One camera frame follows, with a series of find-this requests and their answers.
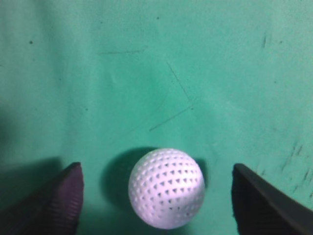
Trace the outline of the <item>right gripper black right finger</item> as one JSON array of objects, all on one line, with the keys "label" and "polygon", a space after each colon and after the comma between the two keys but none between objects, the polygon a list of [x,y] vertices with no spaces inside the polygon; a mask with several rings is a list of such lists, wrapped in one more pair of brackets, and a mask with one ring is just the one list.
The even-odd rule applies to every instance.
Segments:
[{"label": "right gripper black right finger", "polygon": [[290,198],[244,164],[232,171],[231,199],[241,235],[311,235],[313,211]]}]

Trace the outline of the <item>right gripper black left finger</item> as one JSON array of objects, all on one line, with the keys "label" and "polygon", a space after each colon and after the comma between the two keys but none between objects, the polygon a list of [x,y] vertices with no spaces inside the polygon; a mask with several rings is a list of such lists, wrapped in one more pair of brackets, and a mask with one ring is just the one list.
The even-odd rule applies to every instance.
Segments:
[{"label": "right gripper black left finger", "polygon": [[80,162],[0,211],[2,235],[74,235],[84,200]]}]

